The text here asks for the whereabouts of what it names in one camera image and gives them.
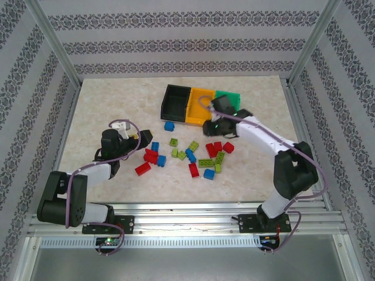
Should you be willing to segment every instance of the orange container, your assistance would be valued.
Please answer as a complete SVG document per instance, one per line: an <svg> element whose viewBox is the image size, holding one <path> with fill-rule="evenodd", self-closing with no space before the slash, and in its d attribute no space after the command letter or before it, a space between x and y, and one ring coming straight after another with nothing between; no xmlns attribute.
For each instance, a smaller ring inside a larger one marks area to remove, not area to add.
<svg viewBox="0 0 375 281"><path fill-rule="evenodd" d="M208 106L210 101L215 98L215 93L214 90L192 88L187 102L185 123L203 126L206 120L210 120L211 113L200 106L198 99L204 95L209 96L210 98L202 98L202 103Z"/></svg>

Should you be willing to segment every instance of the floor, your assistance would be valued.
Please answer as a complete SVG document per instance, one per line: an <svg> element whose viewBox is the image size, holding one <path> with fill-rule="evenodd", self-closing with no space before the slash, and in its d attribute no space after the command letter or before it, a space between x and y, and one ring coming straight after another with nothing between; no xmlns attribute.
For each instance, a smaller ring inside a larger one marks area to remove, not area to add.
<svg viewBox="0 0 375 281"><path fill-rule="evenodd" d="M276 133L296 141L287 103L277 76L270 77L174 77L84 80L60 169L73 170L90 163L100 148L101 133L113 119L130 119L139 128L152 130L153 141L160 143L159 154L166 155L164 168L152 169L138 177L134 169L143 164L143 151L121 162L117 175L92 187L87 200L92 202L212 202L264 201L274 190L274 160L243 139L231 140L235 146L226 155L222 172L213 181L192 179L186 158L172 158L171 138L185 150L191 141L199 142L197 159L207 158L205 144L226 140L207 138L202 128L176 124L174 132L164 131L160 110L166 86L184 85L241 94L241 108L251 111Z"/></svg>

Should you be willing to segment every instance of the blue lego brick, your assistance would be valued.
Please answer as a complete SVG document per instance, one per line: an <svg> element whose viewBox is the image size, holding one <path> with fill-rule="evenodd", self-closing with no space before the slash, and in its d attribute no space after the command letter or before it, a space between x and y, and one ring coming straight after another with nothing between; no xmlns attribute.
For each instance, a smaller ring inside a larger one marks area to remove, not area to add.
<svg viewBox="0 0 375 281"><path fill-rule="evenodd" d="M206 169L204 170L204 174L203 174L203 177L205 179L208 179L208 180L213 180L213 177L215 176L215 171L214 170L210 170L210 169Z"/></svg>
<svg viewBox="0 0 375 281"><path fill-rule="evenodd" d="M174 129L175 129L175 124L173 122L170 122L170 121L165 122L164 130L173 132Z"/></svg>
<svg viewBox="0 0 375 281"><path fill-rule="evenodd" d="M194 153L192 152L192 150L190 148L186 149L185 153L186 153L186 156L189 159L190 163L197 162L197 159L195 158Z"/></svg>
<svg viewBox="0 0 375 281"><path fill-rule="evenodd" d="M152 142L151 150L159 152L159 143L158 142Z"/></svg>
<svg viewBox="0 0 375 281"><path fill-rule="evenodd" d="M158 162L157 162L158 166L159 167L164 167L165 166L165 162L166 162L166 157L163 156L163 155L159 155Z"/></svg>

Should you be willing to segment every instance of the toy brick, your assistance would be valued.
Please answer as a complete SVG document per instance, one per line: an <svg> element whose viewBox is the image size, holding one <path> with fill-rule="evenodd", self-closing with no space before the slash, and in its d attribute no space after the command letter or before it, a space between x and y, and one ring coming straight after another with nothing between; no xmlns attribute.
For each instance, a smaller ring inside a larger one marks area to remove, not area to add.
<svg viewBox="0 0 375 281"><path fill-rule="evenodd" d="M174 148L177 147L177 144L178 144L178 139L171 139L171 141L169 142L169 145L173 146Z"/></svg>
<svg viewBox="0 0 375 281"><path fill-rule="evenodd" d="M215 171L206 169L204 170L203 177L208 180L213 180L213 177L215 176Z"/></svg>
<svg viewBox="0 0 375 281"><path fill-rule="evenodd" d="M224 160L225 153L219 151L216 155L215 164L222 164Z"/></svg>
<svg viewBox="0 0 375 281"><path fill-rule="evenodd" d="M186 153L184 151L179 151L179 153L177 153L177 157L180 159L180 160L183 160L186 158Z"/></svg>
<svg viewBox="0 0 375 281"><path fill-rule="evenodd" d="M151 150L159 152L159 143L158 142L152 142Z"/></svg>
<svg viewBox="0 0 375 281"><path fill-rule="evenodd" d="M220 174L221 173L221 165L220 164L215 164L215 172L217 174Z"/></svg>
<svg viewBox="0 0 375 281"><path fill-rule="evenodd" d="M163 156L163 155L159 155L158 162L157 162L158 166L159 167L164 167L165 166L165 162L166 162L166 157Z"/></svg>
<svg viewBox="0 0 375 281"><path fill-rule="evenodd" d="M142 176L144 173L151 170L151 166L148 162L146 162L140 165L139 167L135 168L134 170L139 176Z"/></svg>
<svg viewBox="0 0 375 281"><path fill-rule="evenodd" d="M221 145L221 142L214 142L213 143L213 147L216 149L216 151L222 151L223 150L223 147Z"/></svg>
<svg viewBox="0 0 375 281"><path fill-rule="evenodd" d="M153 157L157 158L159 156L159 153L154 151L154 150L150 150L150 149L146 148L145 151L146 151L146 154L151 155Z"/></svg>
<svg viewBox="0 0 375 281"><path fill-rule="evenodd" d="M209 154L209 158L214 158L217 155L217 150L213 146L212 143L208 143L206 145L207 153Z"/></svg>
<svg viewBox="0 0 375 281"><path fill-rule="evenodd" d="M224 146L223 146L223 150L226 152L226 153L229 153L231 154L234 150L234 145L232 145L230 142L227 142Z"/></svg>
<svg viewBox="0 0 375 281"><path fill-rule="evenodd" d="M187 158L189 158L190 163L197 162L197 159L195 158L194 153L192 152L190 148L186 149L185 153L186 153Z"/></svg>
<svg viewBox="0 0 375 281"><path fill-rule="evenodd" d="M192 178L199 177L199 172L198 172L196 163L189 164L189 170L190 170L190 173L192 174Z"/></svg>
<svg viewBox="0 0 375 281"><path fill-rule="evenodd" d="M178 154L178 149L177 148L173 148L172 149L172 157L173 158L177 158L177 154Z"/></svg>
<svg viewBox="0 0 375 281"><path fill-rule="evenodd" d="M143 156L143 160L146 162L150 162L154 165L156 165L156 163L158 162L158 158L150 154L145 154L145 156Z"/></svg>
<svg viewBox="0 0 375 281"><path fill-rule="evenodd" d="M189 145L189 148L192 150L192 152L195 152L199 146L199 143L197 143L195 140L192 141L192 143Z"/></svg>
<svg viewBox="0 0 375 281"><path fill-rule="evenodd" d="M173 132L174 129L175 129L175 124L173 122L170 122L170 121L165 122L164 130Z"/></svg>
<svg viewBox="0 0 375 281"><path fill-rule="evenodd" d="M213 167L213 160L212 159L199 159L198 160L198 167L200 167L200 168Z"/></svg>

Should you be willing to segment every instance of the gray floor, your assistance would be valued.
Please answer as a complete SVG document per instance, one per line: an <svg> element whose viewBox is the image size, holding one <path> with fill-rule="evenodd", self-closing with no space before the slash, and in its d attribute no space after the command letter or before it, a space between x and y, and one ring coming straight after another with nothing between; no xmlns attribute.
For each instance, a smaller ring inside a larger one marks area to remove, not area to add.
<svg viewBox="0 0 375 281"><path fill-rule="evenodd" d="M123 249L110 257L41 249L32 280L345 280L334 247L329 235L300 235L274 255L257 248Z"/></svg>

